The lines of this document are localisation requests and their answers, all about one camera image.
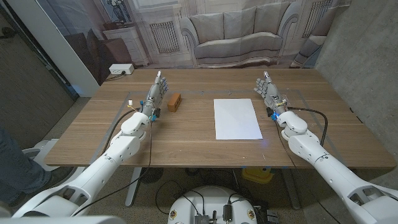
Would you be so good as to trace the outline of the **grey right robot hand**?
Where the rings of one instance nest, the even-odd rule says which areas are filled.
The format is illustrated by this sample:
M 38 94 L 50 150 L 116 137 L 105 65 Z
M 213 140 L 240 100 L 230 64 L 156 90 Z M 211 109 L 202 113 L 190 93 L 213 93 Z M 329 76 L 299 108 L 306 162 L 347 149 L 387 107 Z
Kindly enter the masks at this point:
M 272 116 L 274 113 L 280 115 L 287 111 L 286 101 L 272 82 L 267 71 L 264 71 L 263 79 L 258 78 L 256 80 L 254 91 L 264 100 L 268 116 Z

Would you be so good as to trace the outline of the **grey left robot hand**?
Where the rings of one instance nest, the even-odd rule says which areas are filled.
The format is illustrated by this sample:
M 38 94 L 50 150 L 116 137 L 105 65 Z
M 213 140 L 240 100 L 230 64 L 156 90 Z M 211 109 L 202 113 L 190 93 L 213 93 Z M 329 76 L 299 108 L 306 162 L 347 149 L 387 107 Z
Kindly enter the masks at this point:
M 155 81 L 144 100 L 141 112 L 146 116 L 151 117 L 155 110 L 160 108 L 164 95 L 168 89 L 167 79 L 162 76 L 161 71 L 159 70 Z

